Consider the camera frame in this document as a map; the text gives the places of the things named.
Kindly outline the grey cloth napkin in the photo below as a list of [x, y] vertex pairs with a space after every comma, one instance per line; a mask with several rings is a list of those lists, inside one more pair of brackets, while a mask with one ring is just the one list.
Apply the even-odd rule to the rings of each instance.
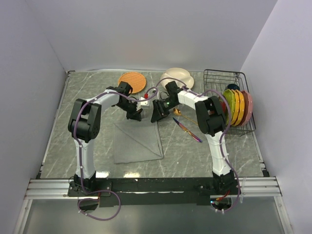
[[114, 163], [136, 163], [164, 158], [158, 124], [149, 118], [114, 123]]

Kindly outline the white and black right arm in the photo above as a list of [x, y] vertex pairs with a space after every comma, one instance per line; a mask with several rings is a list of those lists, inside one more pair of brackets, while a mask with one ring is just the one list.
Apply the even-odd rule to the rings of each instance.
[[234, 170], [229, 165], [224, 133], [228, 125], [218, 97], [206, 97], [171, 81], [166, 84], [168, 97], [153, 100], [151, 122], [166, 118], [170, 110], [183, 104], [195, 110], [197, 124], [205, 135], [213, 160], [213, 188], [217, 194], [234, 192], [237, 188]]

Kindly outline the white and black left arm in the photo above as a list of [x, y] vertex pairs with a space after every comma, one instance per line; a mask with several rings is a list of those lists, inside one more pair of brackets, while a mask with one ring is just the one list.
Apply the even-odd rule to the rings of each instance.
[[97, 190], [94, 142], [100, 131], [102, 112], [117, 106], [126, 112], [127, 119], [141, 121], [142, 110], [137, 100], [130, 97], [132, 91], [132, 86], [122, 81], [118, 87], [108, 87], [93, 98], [78, 98], [74, 102], [68, 123], [77, 152], [74, 184], [86, 196], [93, 195]]

